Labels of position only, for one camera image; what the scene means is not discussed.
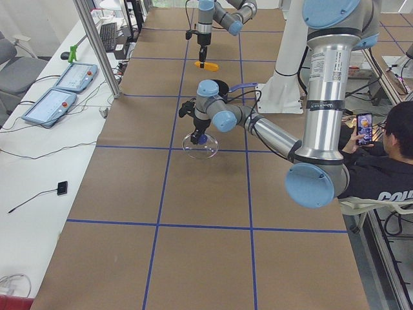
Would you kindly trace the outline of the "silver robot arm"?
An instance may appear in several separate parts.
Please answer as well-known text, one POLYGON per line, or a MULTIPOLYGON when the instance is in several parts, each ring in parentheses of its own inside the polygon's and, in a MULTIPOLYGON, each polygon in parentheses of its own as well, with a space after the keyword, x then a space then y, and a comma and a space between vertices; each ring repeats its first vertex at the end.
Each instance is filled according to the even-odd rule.
POLYGON ((195 62, 195 66, 200 69, 216 72, 219 66, 214 63, 207 62, 207 50, 211 44, 212 38, 212 23, 217 22, 221 28, 226 30, 232 36, 237 36, 243 25, 255 17, 257 13, 256 1, 227 1, 237 10, 234 13, 227 12, 218 1, 202 0, 198 1, 198 21, 195 29, 192 29, 192 24, 189 20, 187 12, 187 3, 185 3, 185 12, 188 19, 189 29, 186 31, 186 40, 192 36, 197 36, 199 48, 199 60, 195 62))
POLYGON ((376 44, 380 11, 380 1, 292 1, 274 73, 255 87, 255 107, 233 105, 216 81, 201 81, 179 110, 195 127, 183 150, 210 158, 218 143, 207 128, 241 126, 291 162, 285 188, 296 203, 329 204, 350 181, 338 150, 350 56, 376 44))

